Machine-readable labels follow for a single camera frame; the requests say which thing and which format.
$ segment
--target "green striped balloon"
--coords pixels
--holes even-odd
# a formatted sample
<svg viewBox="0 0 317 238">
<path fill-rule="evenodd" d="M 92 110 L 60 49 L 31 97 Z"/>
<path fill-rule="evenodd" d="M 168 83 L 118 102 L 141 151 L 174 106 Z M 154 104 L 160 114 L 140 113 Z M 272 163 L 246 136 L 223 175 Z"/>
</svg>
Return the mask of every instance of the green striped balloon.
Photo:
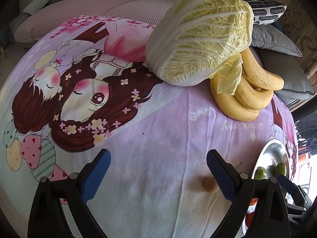
<svg viewBox="0 0 317 238">
<path fill-rule="evenodd" d="M 31 173 L 37 181 L 40 181 L 42 176 L 51 178 L 55 167 L 55 149 L 53 144 L 47 140 L 41 140 L 41 154 L 39 165 L 35 169 L 31 169 Z"/>
</svg>

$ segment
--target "cartoon eye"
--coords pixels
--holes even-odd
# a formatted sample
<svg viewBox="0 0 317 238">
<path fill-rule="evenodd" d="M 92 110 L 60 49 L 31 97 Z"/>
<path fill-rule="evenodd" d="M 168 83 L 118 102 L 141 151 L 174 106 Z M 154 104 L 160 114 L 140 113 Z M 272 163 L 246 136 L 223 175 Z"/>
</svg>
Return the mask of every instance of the cartoon eye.
<svg viewBox="0 0 317 238">
<path fill-rule="evenodd" d="M 93 95 L 93 98 L 91 99 L 91 101 L 95 104 L 102 104 L 104 99 L 105 99 L 105 95 L 102 94 L 101 92 L 98 92 Z"/>
</svg>

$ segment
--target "gray floor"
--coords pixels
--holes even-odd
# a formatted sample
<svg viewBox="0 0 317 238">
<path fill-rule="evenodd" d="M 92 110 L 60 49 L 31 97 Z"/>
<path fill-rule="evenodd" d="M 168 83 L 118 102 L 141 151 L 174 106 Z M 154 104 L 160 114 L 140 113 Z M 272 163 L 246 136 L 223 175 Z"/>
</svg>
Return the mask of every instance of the gray floor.
<svg viewBox="0 0 317 238">
<path fill-rule="evenodd" d="M 0 88 L 4 85 L 14 67 L 26 54 L 26 50 L 19 43 L 9 43 L 3 58 L 0 60 Z"/>
</svg>

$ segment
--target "blue gripper pad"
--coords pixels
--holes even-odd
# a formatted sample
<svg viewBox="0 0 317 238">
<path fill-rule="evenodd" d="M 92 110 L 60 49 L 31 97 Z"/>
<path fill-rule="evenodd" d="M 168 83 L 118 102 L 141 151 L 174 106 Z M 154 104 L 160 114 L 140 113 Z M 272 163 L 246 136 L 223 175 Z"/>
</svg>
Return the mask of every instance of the blue gripper pad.
<svg viewBox="0 0 317 238">
<path fill-rule="evenodd" d="M 281 185 L 288 192 L 288 194 L 292 195 L 296 191 L 296 185 L 284 175 L 278 175 L 276 179 L 278 184 Z"/>
<path fill-rule="evenodd" d="M 207 153 L 207 166 L 214 176 L 224 197 L 234 203 L 237 198 L 235 183 L 231 179 L 229 173 L 225 170 L 222 163 L 212 153 L 212 150 Z"/>
<path fill-rule="evenodd" d="M 82 186 L 81 198 L 85 204 L 88 200 L 94 198 L 111 163 L 109 150 L 102 149 L 101 152 L 103 152 L 103 155 L 99 158 L 96 166 L 91 170 Z"/>
</svg>

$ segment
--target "silver tray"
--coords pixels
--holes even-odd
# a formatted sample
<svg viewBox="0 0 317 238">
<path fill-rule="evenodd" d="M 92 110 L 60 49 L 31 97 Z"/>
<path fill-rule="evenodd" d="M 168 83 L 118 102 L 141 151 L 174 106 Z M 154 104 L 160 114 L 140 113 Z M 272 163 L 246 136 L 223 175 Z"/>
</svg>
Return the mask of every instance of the silver tray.
<svg viewBox="0 0 317 238">
<path fill-rule="evenodd" d="M 264 148 L 262 149 L 257 161 L 256 165 L 254 166 L 253 172 L 252 172 L 252 179 L 254 179 L 254 176 L 256 174 L 256 169 L 261 166 L 266 169 L 267 177 L 266 179 L 270 177 L 275 177 L 275 167 L 280 164 L 284 163 L 286 166 L 286 178 L 289 179 L 289 157 L 286 152 L 286 148 L 283 145 L 282 142 L 280 142 L 277 139 L 271 139 L 269 140 Z"/>
</svg>

